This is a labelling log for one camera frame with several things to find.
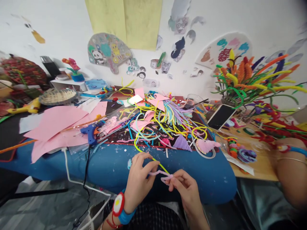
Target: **hand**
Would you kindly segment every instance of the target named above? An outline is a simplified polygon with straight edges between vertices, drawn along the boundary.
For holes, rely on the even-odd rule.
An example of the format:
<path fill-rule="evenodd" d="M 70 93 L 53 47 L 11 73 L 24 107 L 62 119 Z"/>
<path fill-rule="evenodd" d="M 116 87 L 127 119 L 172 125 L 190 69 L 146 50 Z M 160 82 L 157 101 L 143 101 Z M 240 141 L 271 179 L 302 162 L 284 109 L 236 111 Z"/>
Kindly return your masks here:
<path fill-rule="evenodd" d="M 146 158 L 152 159 L 153 157 L 149 153 L 141 152 L 132 158 L 132 165 L 125 191 L 124 210 L 127 214 L 132 213 L 136 209 L 153 187 L 156 176 L 150 175 L 148 179 L 146 177 L 149 172 L 157 171 L 160 162 L 149 162 L 143 168 L 143 163 Z"/>
<path fill-rule="evenodd" d="M 170 192 L 176 188 L 180 193 L 187 215 L 193 218 L 204 217 L 196 180 L 182 169 L 175 172 L 173 176 L 166 183 L 169 184 Z"/>

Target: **patterned clothing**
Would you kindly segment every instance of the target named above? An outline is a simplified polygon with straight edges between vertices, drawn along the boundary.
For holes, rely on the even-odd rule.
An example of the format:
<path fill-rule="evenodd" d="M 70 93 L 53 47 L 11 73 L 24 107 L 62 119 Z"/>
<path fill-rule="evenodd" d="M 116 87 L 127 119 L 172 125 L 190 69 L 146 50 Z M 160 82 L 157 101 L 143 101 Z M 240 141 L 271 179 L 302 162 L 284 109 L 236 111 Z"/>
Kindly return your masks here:
<path fill-rule="evenodd" d="M 113 207 L 113 200 L 104 208 L 103 219 L 106 219 Z M 130 223 L 124 225 L 124 230 L 146 229 L 146 230 L 183 230 L 179 216 L 170 208 L 158 203 L 141 203 L 131 219 Z"/>

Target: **panda drawing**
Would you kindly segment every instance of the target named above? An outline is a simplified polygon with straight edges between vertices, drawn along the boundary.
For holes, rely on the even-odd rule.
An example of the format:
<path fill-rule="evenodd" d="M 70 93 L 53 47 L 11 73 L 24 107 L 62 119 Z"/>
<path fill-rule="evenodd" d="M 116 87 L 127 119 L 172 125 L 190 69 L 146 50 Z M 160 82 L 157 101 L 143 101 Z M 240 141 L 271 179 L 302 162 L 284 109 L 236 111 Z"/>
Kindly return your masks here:
<path fill-rule="evenodd" d="M 95 62 L 98 65 L 103 65 L 105 63 L 105 58 L 102 53 L 98 50 L 92 50 L 92 55 L 95 58 Z"/>

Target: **woven basket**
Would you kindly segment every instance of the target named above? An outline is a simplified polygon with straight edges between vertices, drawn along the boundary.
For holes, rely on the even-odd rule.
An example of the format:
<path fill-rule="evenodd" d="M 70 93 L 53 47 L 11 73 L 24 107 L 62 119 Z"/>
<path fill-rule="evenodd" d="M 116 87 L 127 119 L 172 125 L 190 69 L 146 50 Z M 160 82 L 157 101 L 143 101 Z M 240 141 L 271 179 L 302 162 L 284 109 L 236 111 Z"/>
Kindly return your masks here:
<path fill-rule="evenodd" d="M 77 96 L 77 92 L 72 89 L 61 89 L 43 94 L 38 100 L 44 105 L 61 105 L 70 103 Z"/>

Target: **black cable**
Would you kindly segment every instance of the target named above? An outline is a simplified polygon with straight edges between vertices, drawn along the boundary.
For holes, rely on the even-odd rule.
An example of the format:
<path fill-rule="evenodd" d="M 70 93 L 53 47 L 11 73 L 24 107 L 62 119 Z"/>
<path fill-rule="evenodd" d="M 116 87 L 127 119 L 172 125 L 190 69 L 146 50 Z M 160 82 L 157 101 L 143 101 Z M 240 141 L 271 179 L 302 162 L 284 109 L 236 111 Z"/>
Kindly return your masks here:
<path fill-rule="evenodd" d="M 85 213 L 87 213 L 87 211 L 88 211 L 89 208 L 90 208 L 90 203 L 91 203 L 91 202 L 90 202 L 90 197 L 91 197 L 91 195 L 90 195 L 89 190 L 85 187 L 85 183 L 86 183 L 86 178 L 87 178 L 87 170 L 88 170 L 88 167 L 89 167 L 91 148 L 92 148 L 92 146 L 89 145 L 89 152 L 88 152 L 88 155 L 87 155 L 86 166 L 85 166 L 85 176 L 84 176 L 84 182 L 83 182 L 83 188 L 86 190 L 86 193 L 87 193 L 87 196 L 88 196 L 88 198 L 87 198 L 87 202 L 88 202 L 88 204 L 87 204 L 87 209 L 86 209 L 85 212 L 78 218 L 78 220 L 73 224 L 72 230 L 73 230 L 75 227 L 78 227 L 78 226 L 80 225 L 80 222 L 79 222 L 80 219 L 82 218 L 82 216 L 84 216 Z"/>

